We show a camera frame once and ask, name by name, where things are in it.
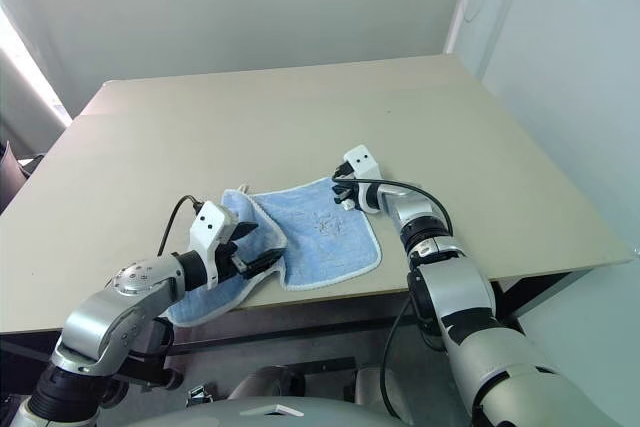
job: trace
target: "light blue cloth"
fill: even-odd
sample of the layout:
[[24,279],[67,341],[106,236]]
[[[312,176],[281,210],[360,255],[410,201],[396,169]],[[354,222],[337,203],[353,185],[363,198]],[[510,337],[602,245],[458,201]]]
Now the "light blue cloth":
[[364,213],[345,211],[333,201],[333,182],[311,184],[248,196],[227,190],[222,205],[240,221],[258,228],[236,241],[238,254],[251,261],[268,249],[286,247],[282,259],[266,272],[244,280],[240,276],[213,290],[200,287],[168,311],[179,326],[192,326],[231,310],[266,276],[280,272],[285,290],[308,290],[335,284],[376,268],[380,246]]

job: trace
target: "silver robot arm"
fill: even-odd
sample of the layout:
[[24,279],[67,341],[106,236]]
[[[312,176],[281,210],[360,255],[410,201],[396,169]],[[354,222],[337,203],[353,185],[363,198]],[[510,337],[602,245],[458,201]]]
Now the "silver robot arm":
[[257,224],[238,222],[224,207],[204,202],[190,230],[189,249],[120,269],[107,286],[68,317],[36,391],[12,426],[92,426],[109,379],[126,360],[143,327],[179,302],[185,292],[270,267],[283,249],[245,263],[233,240]]
[[416,316],[428,334],[441,336],[473,425],[618,426],[524,335],[496,320],[493,290],[437,199],[414,186],[386,184],[365,146],[344,161],[333,178],[335,200],[393,220],[409,260]]

